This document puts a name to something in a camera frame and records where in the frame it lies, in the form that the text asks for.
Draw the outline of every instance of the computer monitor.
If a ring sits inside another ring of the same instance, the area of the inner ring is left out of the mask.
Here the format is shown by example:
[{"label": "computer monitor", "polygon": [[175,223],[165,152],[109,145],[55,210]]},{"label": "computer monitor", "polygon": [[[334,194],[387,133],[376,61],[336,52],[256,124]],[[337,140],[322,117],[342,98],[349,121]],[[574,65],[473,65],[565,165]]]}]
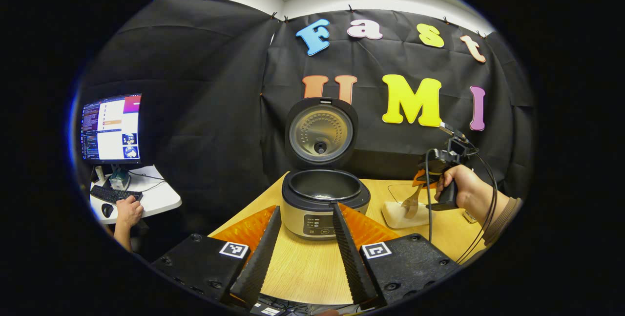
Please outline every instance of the computer monitor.
[{"label": "computer monitor", "polygon": [[81,118],[83,160],[90,163],[140,163],[141,94],[112,96],[84,105]]}]

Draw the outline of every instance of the rice cooker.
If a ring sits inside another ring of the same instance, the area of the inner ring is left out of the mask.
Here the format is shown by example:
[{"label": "rice cooker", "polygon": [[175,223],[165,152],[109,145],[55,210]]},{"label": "rice cooker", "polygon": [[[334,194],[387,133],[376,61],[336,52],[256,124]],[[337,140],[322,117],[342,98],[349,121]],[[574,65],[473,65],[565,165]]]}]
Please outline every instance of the rice cooker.
[{"label": "rice cooker", "polygon": [[341,171],[354,149],[358,116],[343,100],[305,98],[286,118],[284,144],[297,168],[284,177],[282,221],[310,240],[335,238],[331,203],[365,214],[371,194],[353,174]]}]

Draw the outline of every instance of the white desk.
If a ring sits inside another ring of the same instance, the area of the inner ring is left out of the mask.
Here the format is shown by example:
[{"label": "white desk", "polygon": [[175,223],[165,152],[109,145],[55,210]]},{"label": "white desk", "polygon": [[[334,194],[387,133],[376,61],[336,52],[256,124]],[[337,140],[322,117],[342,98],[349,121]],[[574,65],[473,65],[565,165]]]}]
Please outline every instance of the white desk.
[{"label": "white desk", "polygon": [[[133,169],[134,173],[142,173],[148,176],[153,176],[156,178],[162,178],[161,174],[156,170],[154,166],[142,167],[141,169]],[[161,180],[148,178],[145,176],[139,176],[136,174],[130,173],[131,180],[128,189],[130,191],[144,191],[146,189],[150,189],[154,185],[162,182]],[[103,181],[98,181],[96,183],[91,183],[91,187],[94,185],[103,185]],[[117,220],[118,210],[115,205],[113,205],[113,212],[109,218],[104,217],[102,214],[102,204],[108,203],[98,198],[94,198],[93,196],[89,196],[91,198],[91,207],[96,214],[98,220],[105,225],[110,225],[115,223]],[[176,207],[179,207],[183,203],[180,200],[180,195],[177,194],[172,187],[167,183],[161,183],[157,187],[150,189],[148,191],[143,192],[143,198],[141,198],[141,206],[143,206],[143,217],[152,216],[157,213],[173,210]]]}]

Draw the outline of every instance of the computer mouse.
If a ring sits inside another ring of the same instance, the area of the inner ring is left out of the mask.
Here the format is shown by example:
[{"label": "computer mouse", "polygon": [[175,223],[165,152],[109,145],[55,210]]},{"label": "computer mouse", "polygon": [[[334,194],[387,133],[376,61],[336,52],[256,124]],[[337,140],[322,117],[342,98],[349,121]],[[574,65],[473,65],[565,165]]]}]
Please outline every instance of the computer mouse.
[{"label": "computer mouse", "polygon": [[102,214],[104,215],[104,217],[109,218],[112,213],[113,213],[113,205],[111,205],[109,203],[103,203],[102,204]]}]

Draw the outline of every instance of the wall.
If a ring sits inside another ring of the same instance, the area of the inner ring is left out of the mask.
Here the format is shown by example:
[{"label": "wall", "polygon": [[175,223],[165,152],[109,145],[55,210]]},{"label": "wall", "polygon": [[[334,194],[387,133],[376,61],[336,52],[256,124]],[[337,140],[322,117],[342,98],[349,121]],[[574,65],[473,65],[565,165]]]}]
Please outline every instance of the wall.
[{"label": "wall", "polygon": [[489,34],[494,28],[483,18],[465,11],[455,5],[441,0],[232,0],[254,7],[267,14],[277,11],[276,16],[295,18],[312,13],[349,9],[390,9],[409,13],[424,14],[442,19],[446,16],[450,22],[466,27],[473,31],[480,31],[482,35]]}]

